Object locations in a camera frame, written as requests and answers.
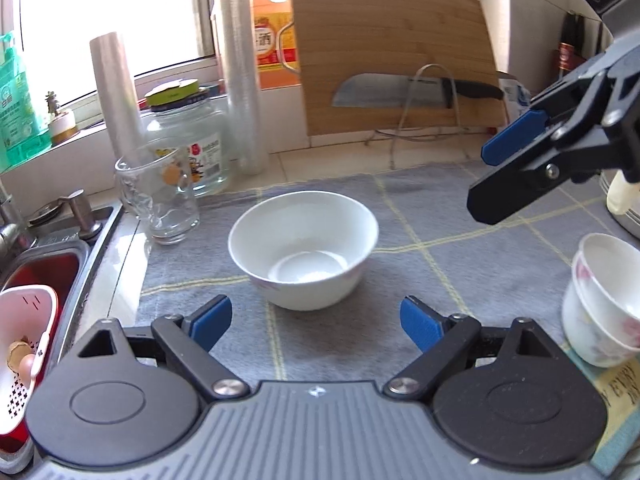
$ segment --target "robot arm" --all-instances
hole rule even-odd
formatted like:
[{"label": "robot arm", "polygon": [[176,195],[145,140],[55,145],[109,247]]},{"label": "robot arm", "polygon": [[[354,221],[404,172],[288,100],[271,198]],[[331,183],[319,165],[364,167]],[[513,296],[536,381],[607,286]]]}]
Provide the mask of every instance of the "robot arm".
[{"label": "robot arm", "polygon": [[[604,10],[587,1],[620,26],[630,0]],[[626,21],[640,22],[640,15]],[[600,170],[620,169],[629,183],[640,182],[640,23],[620,31],[606,52],[533,100],[531,112],[547,117],[545,129],[471,186],[467,208],[477,221],[496,224],[563,182],[585,182]],[[516,122],[499,137],[523,135]]]}]

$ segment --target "faucet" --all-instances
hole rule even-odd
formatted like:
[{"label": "faucet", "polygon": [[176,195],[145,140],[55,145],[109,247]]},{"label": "faucet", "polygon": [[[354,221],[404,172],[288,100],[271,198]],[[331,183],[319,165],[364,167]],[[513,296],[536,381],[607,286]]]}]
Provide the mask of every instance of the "faucet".
[{"label": "faucet", "polygon": [[0,227],[0,260],[4,259],[12,248],[19,253],[32,248],[36,238],[29,232],[27,222],[15,206],[14,198],[6,192],[0,180],[0,217],[4,225]]}]

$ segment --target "kitchen counter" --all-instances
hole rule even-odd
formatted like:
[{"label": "kitchen counter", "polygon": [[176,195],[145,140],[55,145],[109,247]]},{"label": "kitchen counter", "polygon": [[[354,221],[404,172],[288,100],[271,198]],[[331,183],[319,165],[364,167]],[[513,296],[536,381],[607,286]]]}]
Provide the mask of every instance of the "kitchen counter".
[{"label": "kitchen counter", "polygon": [[[487,134],[443,134],[424,143],[398,141],[393,154],[395,167],[400,170],[429,162],[463,162],[468,158],[479,158],[480,148],[488,138]],[[242,176],[232,171],[235,178],[225,192],[388,171],[391,148],[391,140],[374,140],[368,145],[352,142],[275,153],[270,155],[268,169],[260,175]],[[90,198],[93,206],[99,206],[117,200],[117,193],[111,189]],[[118,318],[123,326],[135,324],[152,244],[135,216],[125,213],[95,275],[75,340],[101,318]]]}]

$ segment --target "white ceramic bowl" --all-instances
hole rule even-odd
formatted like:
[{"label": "white ceramic bowl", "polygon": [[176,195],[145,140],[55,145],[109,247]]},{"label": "white ceramic bowl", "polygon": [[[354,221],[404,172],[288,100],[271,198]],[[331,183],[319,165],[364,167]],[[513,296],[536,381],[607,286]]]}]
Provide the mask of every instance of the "white ceramic bowl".
[{"label": "white ceramic bowl", "polygon": [[578,286],[577,259],[578,254],[574,256],[572,278],[562,300],[564,334],[575,352],[588,363],[601,368],[620,365],[640,353],[640,348],[618,341],[591,315]]},{"label": "white ceramic bowl", "polygon": [[300,191],[255,205],[231,228],[231,258],[271,303],[317,310],[358,284],[378,241],[373,213],[353,198]]},{"label": "white ceramic bowl", "polygon": [[574,266],[590,314],[618,341],[640,347],[640,251],[590,234],[580,241]]}]

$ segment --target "orange bottle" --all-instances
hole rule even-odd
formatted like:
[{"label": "orange bottle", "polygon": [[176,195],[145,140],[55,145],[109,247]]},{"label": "orange bottle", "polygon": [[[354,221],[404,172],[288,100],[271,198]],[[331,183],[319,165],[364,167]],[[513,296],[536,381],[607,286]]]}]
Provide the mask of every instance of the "orange bottle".
[{"label": "orange bottle", "polygon": [[[276,34],[292,17],[289,1],[254,0],[256,57],[261,89],[300,84],[300,78],[280,64],[276,53]],[[293,27],[282,35],[282,50],[287,63],[298,68]]]}]

